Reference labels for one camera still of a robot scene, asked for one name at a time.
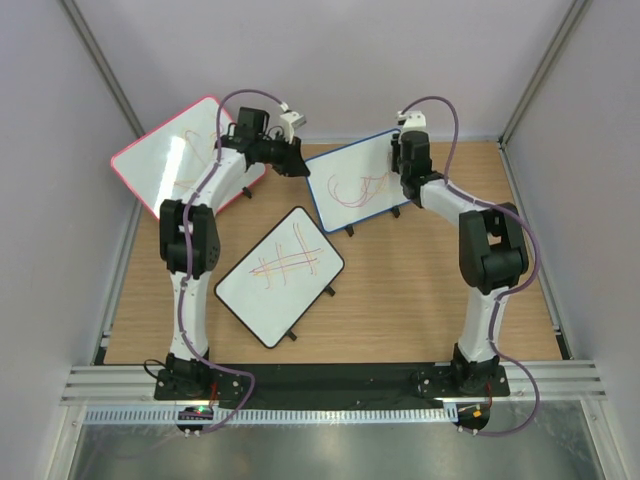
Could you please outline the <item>blue framed whiteboard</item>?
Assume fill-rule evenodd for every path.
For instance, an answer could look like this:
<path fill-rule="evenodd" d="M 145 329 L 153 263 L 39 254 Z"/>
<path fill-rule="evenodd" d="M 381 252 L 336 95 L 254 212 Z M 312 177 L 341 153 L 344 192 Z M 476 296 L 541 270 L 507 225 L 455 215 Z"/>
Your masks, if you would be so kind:
<path fill-rule="evenodd" d="M 409 202 L 391 170 L 387 130 L 306 161 L 307 183 L 323 230 L 334 233 Z"/>

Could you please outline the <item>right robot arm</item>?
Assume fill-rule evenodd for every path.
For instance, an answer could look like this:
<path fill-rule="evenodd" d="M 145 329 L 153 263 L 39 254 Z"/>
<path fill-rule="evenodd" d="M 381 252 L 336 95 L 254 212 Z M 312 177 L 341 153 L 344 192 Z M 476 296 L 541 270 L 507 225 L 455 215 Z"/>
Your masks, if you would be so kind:
<path fill-rule="evenodd" d="M 454 345 L 450 382 L 459 394 L 472 396 L 497 375 L 497 338 L 507 292 L 529 268 L 517 209 L 511 203 L 494 205 L 474 197 L 435 171 L 425 132 L 392 135 L 391 169 L 400 176 L 407 199 L 458 229 L 458 264 L 469 297 L 463 331 Z"/>

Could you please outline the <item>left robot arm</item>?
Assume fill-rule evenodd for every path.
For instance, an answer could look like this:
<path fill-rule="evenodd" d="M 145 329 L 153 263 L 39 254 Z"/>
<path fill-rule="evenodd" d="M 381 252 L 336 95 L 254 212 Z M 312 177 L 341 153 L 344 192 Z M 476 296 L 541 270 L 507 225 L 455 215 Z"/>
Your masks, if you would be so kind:
<path fill-rule="evenodd" d="M 285 177 L 307 177 L 296 129 L 305 117 L 281 106 L 277 132 L 268 133 L 269 113 L 242 107 L 235 122 L 216 124 L 213 163 L 179 200 L 160 207 L 160 256 L 170 272 L 174 293 L 174 333 L 156 377 L 157 400 L 204 398 L 212 386 L 206 333 L 207 289 L 221 243 L 215 214 L 231 187 L 256 163 Z"/>

